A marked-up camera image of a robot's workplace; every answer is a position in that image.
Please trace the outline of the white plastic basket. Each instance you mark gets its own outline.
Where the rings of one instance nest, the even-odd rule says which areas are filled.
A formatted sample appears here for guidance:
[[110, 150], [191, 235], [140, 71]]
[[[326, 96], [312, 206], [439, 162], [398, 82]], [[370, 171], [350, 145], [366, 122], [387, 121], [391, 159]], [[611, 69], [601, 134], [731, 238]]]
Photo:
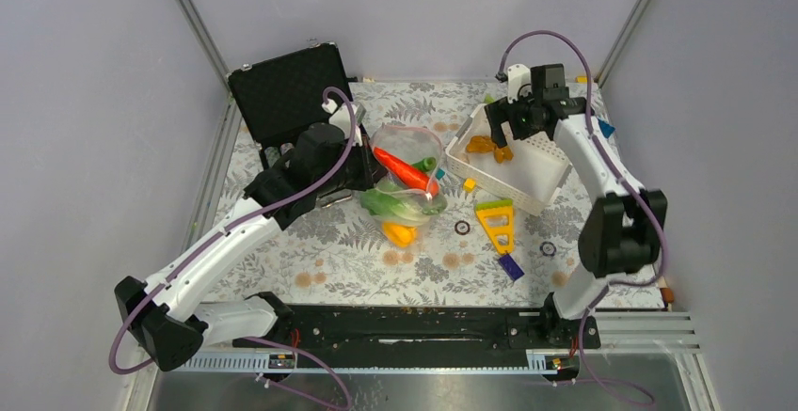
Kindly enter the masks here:
[[564, 153], [546, 134], [514, 140], [509, 127], [503, 131], [514, 157], [503, 163], [491, 153], [468, 152], [467, 145], [477, 135], [488, 136], [487, 117], [481, 103], [466, 118], [445, 149], [448, 171], [499, 198], [509, 198], [524, 212], [539, 216], [561, 191], [571, 170]]

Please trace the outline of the orange carrot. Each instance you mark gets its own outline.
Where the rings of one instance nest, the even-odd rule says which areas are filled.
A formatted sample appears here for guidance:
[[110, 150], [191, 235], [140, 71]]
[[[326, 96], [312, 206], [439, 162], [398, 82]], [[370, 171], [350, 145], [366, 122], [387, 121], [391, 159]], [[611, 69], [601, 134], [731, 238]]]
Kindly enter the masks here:
[[404, 162], [381, 148], [374, 148], [373, 154], [376, 160], [388, 169], [390, 173], [396, 176], [405, 186], [411, 189], [422, 190], [432, 197], [435, 197], [439, 193], [437, 181], [417, 170], [411, 164]]

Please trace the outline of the green lettuce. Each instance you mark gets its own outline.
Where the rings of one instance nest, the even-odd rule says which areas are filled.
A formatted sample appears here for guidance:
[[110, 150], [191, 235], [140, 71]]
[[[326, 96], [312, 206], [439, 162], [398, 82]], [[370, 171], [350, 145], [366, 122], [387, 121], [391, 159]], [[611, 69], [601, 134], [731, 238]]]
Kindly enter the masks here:
[[387, 194], [377, 189], [363, 192], [359, 204], [374, 219], [382, 222], [418, 227], [430, 220], [430, 216], [423, 213], [421, 205], [414, 198]]

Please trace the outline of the clear zip top bag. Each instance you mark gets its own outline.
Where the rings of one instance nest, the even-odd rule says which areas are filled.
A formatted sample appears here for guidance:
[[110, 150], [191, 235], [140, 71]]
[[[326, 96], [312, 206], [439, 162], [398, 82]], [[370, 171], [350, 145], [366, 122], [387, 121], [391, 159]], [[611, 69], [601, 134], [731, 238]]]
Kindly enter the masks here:
[[372, 138], [372, 154], [387, 175], [359, 197], [375, 220], [421, 227], [447, 208], [438, 174], [443, 160], [440, 139], [420, 127], [384, 125]]

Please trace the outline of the green cucumber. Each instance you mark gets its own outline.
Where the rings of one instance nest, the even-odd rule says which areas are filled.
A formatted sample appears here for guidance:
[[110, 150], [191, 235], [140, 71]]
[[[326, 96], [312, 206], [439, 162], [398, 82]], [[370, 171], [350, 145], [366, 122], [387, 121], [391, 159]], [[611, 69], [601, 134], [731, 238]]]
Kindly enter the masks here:
[[414, 163], [412, 166], [422, 173], [428, 174], [436, 170], [438, 161], [435, 157], [425, 157], [422, 158], [422, 160]]

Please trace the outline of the yellow bell pepper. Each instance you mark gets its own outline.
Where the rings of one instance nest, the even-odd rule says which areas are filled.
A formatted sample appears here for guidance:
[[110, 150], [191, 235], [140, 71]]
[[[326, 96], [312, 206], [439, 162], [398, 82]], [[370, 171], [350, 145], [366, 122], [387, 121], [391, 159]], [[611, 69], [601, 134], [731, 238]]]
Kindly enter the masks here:
[[382, 222], [381, 230], [392, 244], [402, 248], [414, 244], [418, 237], [416, 227], [404, 226], [392, 222]]

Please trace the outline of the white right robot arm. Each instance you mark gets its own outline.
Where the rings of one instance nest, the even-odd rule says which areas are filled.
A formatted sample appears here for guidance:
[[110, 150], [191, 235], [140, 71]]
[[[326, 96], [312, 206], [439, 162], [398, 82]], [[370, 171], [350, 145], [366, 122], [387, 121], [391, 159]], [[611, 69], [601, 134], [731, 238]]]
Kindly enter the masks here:
[[567, 156], [592, 203], [578, 239], [581, 263], [568, 284], [547, 298], [539, 323], [543, 341], [562, 347], [576, 336], [576, 320], [610, 286], [629, 286], [631, 275], [663, 260], [667, 199], [623, 167], [599, 129], [590, 98], [570, 95], [563, 65], [516, 64], [497, 77], [507, 93], [485, 107], [496, 148], [505, 151], [509, 140], [545, 134]]

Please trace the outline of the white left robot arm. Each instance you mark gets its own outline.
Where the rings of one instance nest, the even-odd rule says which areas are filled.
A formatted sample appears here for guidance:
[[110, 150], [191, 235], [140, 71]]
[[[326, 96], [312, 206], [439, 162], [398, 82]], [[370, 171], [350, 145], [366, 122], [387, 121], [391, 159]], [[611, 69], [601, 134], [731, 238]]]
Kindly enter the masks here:
[[292, 322], [272, 293], [234, 302], [208, 302], [206, 294], [247, 253], [311, 212], [318, 198], [365, 191], [385, 174], [360, 124], [314, 123], [178, 259], [145, 280], [125, 277], [116, 285], [120, 332], [132, 335], [161, 371], [175, 370], [199, 349], [222, 341], [260, 337], [282, 345]]

